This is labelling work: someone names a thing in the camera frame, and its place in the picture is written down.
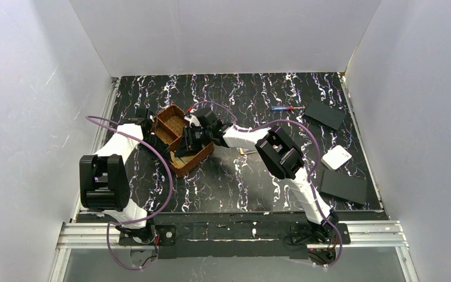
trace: black marble tabletop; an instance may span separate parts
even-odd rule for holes
[[[353,120],[337,73],[249,73],[224,75],[124,76],[120,80],[112,119],[134,116],[138,107],[159,112],[176,104],[185,110],[194,103],[210,100],[222,103],[238,117],[238,125],[256,127],[274,119],[291,119],[308,125],[319,143],[321,154],[343,146],[352,159],[337,171],[367,181],[366,205],[323,199],[337,210],[379,210],[378,197],[362,153]],[[338,130],[302,119],[302,112],[271,112],[270,106],[307,106],[312,100],[346,112]],[[213,110],[224,120],[231,117]],[[314,145],[299,128],[282,127],[314,164]],[[132,198],[147,210],[157,210],[165,201],[169,181],[164,168],[146,150],[136,150],[126,162]],[[320,189],[324,165],[312,175]],[[186,177],[173,175],[175,194],[165,212],[277,212],[301,211],[289,185],[271,176],[257,153],[241,155],[237,149],[215,146],[214,152]]]

